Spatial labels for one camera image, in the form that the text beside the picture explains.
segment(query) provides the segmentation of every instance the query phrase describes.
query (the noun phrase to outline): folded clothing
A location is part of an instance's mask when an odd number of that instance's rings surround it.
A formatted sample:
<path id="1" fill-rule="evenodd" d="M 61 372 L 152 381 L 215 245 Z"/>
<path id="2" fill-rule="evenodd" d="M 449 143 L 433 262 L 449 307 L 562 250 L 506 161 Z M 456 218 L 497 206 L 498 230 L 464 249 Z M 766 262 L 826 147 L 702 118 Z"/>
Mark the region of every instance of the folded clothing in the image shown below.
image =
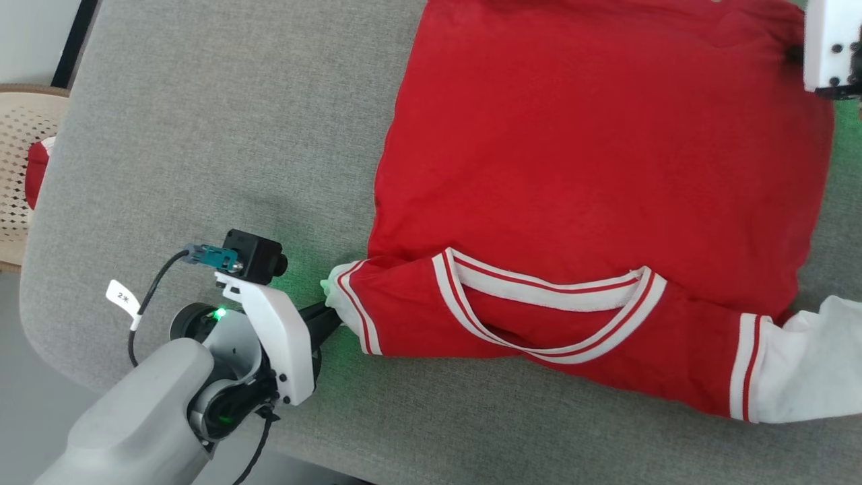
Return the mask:
<path id="1" fill-rule="evenodd" d="M 368 354 L 525 355 L 753 423 L 862 413 L 862 305 L 835 297 L 780 328 L 694 298 L 650 268 L 558 285 L 454 249 L 341 265 L 324 286 Z"/>
<path id="2" fill-rule="evenodd" d="M 368 260 L 328 304 L 370 354 L 523 354 L 751 421 L 843 413 L 760 404 L 798 357 L 769 316 L 832 141 L 802 43 L 784 0 L 430 0 Z"/>
<path id="3" fill-rule="evenodd" d="M 48 161 L 51 159 L 54 144 L 57 142 L 56 136 L 51 136 L 34 143 L 30 146 L 27 154 L 27 175 L 24 179 L 24 193 L 27 196 L 27 205 L 30 209 L 36 208 L 36 203 L 39 201 L 39 191 L 42 188 L 42 180 L 45 179 L 45 171 L 48 167 Z"/>

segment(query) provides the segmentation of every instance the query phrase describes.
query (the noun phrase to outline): white sleeve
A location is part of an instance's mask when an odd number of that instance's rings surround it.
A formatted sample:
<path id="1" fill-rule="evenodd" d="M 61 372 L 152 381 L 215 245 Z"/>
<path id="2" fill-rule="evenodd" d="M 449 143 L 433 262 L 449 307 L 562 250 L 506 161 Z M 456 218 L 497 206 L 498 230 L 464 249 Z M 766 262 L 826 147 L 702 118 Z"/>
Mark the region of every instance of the white sleeve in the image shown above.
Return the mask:
<path id="1" fill-rule="evenodd" d="M 761 326 L 753 389 L 758 421 L 789 423 L 862 413 L 862 304 L 831 296 L 784 328 Z"/>
<path id="2" fill-rule="evenodd" d="M 334 308 L 335 311 L 338 312 L 341 322 L 343 322 L 347 328 L 352 330 L 353 333 L 355 333 L 361 340 L 363 335 L 362 317 L 359 315 L 356 305 L 353 303 L 356 299 L 351 300 L 351 298 L 355 298 L 355 296 L 349 294 L 347 291 L 347 289 L 350 288 L 350 273 L 359 268 L 359 262 L 360 261 L 354 261 L 350 264 L 336 266 L 329 273 L 329 278 L 321 281 L 321 287 L 323 288 L 323 294 L 326 295 L 325 305 L 329 308 Z M 338 279 L 342 276 L 342 282 L 346 282 L 346 285 L 338 284 Z"/>

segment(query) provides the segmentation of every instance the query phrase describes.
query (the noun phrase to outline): floor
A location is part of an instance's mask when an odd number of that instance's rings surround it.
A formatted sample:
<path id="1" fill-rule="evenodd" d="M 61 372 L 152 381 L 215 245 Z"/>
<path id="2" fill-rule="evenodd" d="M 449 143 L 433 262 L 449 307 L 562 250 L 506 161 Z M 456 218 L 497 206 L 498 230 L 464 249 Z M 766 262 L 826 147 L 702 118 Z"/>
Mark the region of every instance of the floor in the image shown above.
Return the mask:
<path id="1" fill-rule="evenodd" d="M 69 429 L 97 396 L 48 367 L 18 317 L 18 276 L 0 274 L 0 469 L 3 485 L 31 485 L 65 448 Z M 232 483 L 255 443 L 229 438 L 195 485 Z M 358 481 L 276 453 L 260 458 L 246 485 L 356 485 Z"/>

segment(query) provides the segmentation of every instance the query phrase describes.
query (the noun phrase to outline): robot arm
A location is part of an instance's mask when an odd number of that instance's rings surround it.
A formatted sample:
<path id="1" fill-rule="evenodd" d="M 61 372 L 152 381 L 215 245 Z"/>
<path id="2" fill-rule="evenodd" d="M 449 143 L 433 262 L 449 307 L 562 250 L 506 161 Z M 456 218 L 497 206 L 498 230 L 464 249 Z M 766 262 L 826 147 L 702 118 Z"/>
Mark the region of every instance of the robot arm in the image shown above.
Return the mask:
<path id="1" fill-rule="evenodd" d="M 188 338 L 156 350 L 78 420 L 36 485 L 192 483 L 214 448 L 201 444 L 186 410 L 213 365 Z"/>
<path id="2" fill-rule="evenodd" d="M 280 244 L 232 230 L 224 246 L 190 245 L 183 261 L 218 268 L 216 285 L 242 309 L 195 303 L 181 310 L 171 342 L 78 420 L 66 452 L 36 485 L 186 485 L 247 416 L 270 424 L 276 406 L 311 396 L 320 347 L 338 315 L 323 304 L 298 311 L 265 286 L 286 269 Z M 129 298 L 116 298 L 116 285 L 109 298 L 135 315 L 129 301 L 136 299 L 125 288 Z"/>
<path id="3" fill-rule="evenodd" d="M 809 1 L 804 64 L 806 91 L 830 99 L 862 95 L 862 2 Z"/>

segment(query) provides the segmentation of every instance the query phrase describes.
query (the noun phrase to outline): black cable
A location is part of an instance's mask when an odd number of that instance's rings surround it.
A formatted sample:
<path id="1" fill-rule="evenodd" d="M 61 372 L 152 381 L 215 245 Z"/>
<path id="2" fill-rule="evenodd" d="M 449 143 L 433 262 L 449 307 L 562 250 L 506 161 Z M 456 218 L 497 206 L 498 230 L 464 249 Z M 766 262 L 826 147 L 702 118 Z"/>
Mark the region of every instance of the black cable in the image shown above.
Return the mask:
<path id="1" fill-rule="evenodd" d="M 138 367 L 138 359 L 134 358 L 134 334 L 137 331 L 128 331 L 128 359 L 132 361 L 132 367 Z"/>
<path id="2" fill-rule="evenodd" d="M 268 411 L 266 412 L 264 433 L 260 436 L 260 443 L 258 443 L 258 449 L 254 451 L 254 455 L 252 455 L 252 461 L 248 462 L 248 466 L 246 466 L 246 469 L 242 472 L 242 475 L 240 475 L 240 477 L 236 479 L 234 485 L 240 485 L 240 483 L 243 483 L 248 478 L 248 476 L 251 475 L 254 465 L 258 464 L 260 454 L 263 453 L 264 446 L 266 446 L 266 440 L 269 438 L 269 431 L 272 428 L 272 423 L 278 421 L 278 416 L 276 416 L 275 413 L 272 412 L 272 409 L 267 409 Z"/>
<path id="3" fill-rule="evenodd" d="M 162 278 L 165 277 L 165 273 L 167 273 L 168 269 L 171 269 L 173 264 L 189 255 L 189 251 L 184 249 L 177 254 L 175 254 L 171 259 L 167 260 L 165 266 L 159 270 L 159 273 L 156 274 L 155 280 L 153 280 L 153 284 L 150 285 L 150 289 L 147 294 L 144 296 L 143 301 L 141 301 L 141 308 L 138 310 L 138 317 L 144 316 L 144 311 L 150 305 L 150 300 L 153 299 L 153 295 L 156 293 L 156 290 L 159 288 L 159 283 L 162 281 Z M 138 367 L 138 359 L 134 358 L 134 334 L 136 331 L 131 330 L 128 332 L 128 359 L 132 361 L 133 367 Z"/>

